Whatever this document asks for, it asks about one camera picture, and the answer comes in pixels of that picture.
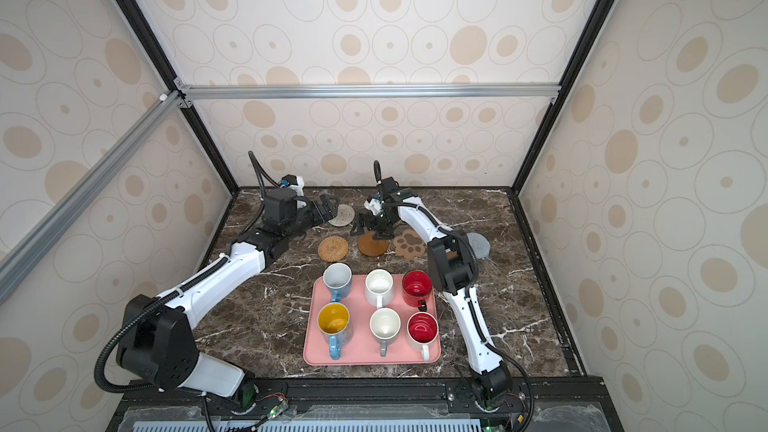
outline wallpaper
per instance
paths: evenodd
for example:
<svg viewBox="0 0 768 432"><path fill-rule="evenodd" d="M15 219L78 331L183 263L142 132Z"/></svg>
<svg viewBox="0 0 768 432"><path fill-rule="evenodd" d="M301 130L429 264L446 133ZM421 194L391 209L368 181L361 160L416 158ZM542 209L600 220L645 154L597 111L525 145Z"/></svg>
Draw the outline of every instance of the wallpaper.
<svg viewBox="0 0 768 432"><path fill-rule="evenodd" d="M559 82L595 0L141 0L189 84Z"/></svg>
<svg viewBox="0 0 768 432"><path fill-rule="evenodd" d="M524 188L628 431L768 424L766 28L766 0L620 0Z"/></svg>
<svg viewBox="0 0 768 432"><path fill-rule="evenodd" d="M197 110L241 186L258 185L254 150L275 179L309 186L510 186L547 97L399 100L200 100Z"/></svg>
<svg viewBox="0 0 768 432"><path fill-rule="evenodd" d="M110 0L0 0L0 260L164 89Z"/></svg>
<svg viewBox="0 0 768 432"><path fill-rule="evenodd" d="M172 112L0 306L0 430L101 432L119 395L93 382L125 304L182 282L230 195ZM107 377L133 378L114 356Z"/></svg>

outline cup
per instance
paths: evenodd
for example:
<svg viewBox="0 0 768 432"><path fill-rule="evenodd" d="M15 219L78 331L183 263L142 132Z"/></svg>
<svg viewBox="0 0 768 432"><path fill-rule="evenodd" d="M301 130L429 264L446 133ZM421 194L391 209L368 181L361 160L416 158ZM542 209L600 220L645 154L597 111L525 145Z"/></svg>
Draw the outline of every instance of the cup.
<svg viewBox="0 0 768 432"><path fill-rule="evenodd" d="M340 302L326 304L317 316L317 326L328 342L331 359L341 358L341 347L352 340L350 310Z"/></svg>
<svg viewBox="0 0 768 432"><path fill-rule="evenodd" d="M402 298L411 307L427 312L427 297L432 291L432 280L426 272L412 270L402 277Z"/></svg>
<svg viewBox="0 0 768 432"><path fill-rule="evenodd" d="M382 308L395 299L395 281L392 275L378 268L370 271L366 277L366 300L376 308Z"/></svg>
<svg viewBox="0 0 768 432"><path fill-rule="evenodd" d="M379 339L381 355L386 357L387 345L397 338L400 331L400 316L390 308L380 308L371 315L371 332Z"/></svg>
<svg viewBox="0 0 768 432"><path fill-rule="evenodd" d="M429 346L437 339L437 320L427 312L416 312L408 319L408 344L429 362Z"/></svg>
<svg viewBox="0 0 768 432"><path fill-rule="evenodd" d="M331 264L322 273L322 282L331 292L331 302L339 302L352 290L352 270L347 264Z"/></svg>

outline robotic arm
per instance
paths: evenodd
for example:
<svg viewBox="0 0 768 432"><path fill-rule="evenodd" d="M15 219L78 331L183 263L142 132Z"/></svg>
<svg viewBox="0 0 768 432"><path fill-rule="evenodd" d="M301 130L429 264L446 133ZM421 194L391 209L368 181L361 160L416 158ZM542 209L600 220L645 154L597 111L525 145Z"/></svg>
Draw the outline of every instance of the robotic arm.
<svg viewBox="0 0 768 432"><path fill-rule="evenodd" d="M261 225L246 228L229 254L220 254L156 298L139 295L126 305L123 328L96 363L94 379L99 387L115 393L142 387L187 388L227 399L235 411L252 407L256 392L252 373L197 350L192 331L217 303L288 250L292 238L336 216L338 199L323 194L319 201L309 200L302 194L301 177L285 176L279 185L264 195ZM106 380L104 363L114 348L118 365L146 384L120 386Z"/></svg>
<svg viewBox="0 0 768 432"><path fill-rule="evenodd" d="M400 187L392 177L382 179L378 161L373 168L378 194L358 210L351 234L361 235L368 228L376 233L375 240L391 239L394 227L403 220L422 238L432 286L450 304L464 337L478 405L486 410L498 407L512 377L478 304L477 261L466 234L436 219L412 189Z"/></svg>

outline pink tray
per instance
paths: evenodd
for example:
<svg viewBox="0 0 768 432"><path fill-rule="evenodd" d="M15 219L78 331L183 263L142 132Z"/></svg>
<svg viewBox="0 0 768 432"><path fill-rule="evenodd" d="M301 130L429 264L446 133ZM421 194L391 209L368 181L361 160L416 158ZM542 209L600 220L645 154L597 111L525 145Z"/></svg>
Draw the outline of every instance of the pink tray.
<svg viewBox="0 0 768 432"><path fill-rule="evenodd" d="M306 326L306 339L304 339L304 361L309 365L368 365L368 364L424 364L421 352L413 350L408 345L408 331L406 330L408 319L418 312L402 300L402 274L392 274L395 279L395 300L387 305L400 316L400 333L392 342L382 357L379 341L373 337L370 328L370 320L376 308L366 300L366 276L352 276L352 290L347 298L343 298L344 304L352 316L354 330L352 340L342 347L341 359L333 360L328 352L328 343L317 327L317 316L323 306L331 301L331 293L328 292L322 277L315 281L312 289L312 304L310 305L310 321ZM435 311L435 295L433 292L427 297L427 312L437 318ZM429 347L429 363L440 358L440 334L437 340Z"/></svg>

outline blue handle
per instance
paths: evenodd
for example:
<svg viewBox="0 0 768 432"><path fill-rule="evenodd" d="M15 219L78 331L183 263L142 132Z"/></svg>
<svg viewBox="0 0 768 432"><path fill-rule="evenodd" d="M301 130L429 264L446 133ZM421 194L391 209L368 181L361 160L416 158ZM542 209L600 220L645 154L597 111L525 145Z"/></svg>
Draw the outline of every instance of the blue handle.
<svg viewBox="0 0 768 432"><path fill-rule="evenodd" d="M341 359L341 347L339 347L339 340L336 338L335 335L331 335L329 342L329 352L331 354L331 359L333 360L339 360Z"/></svg>

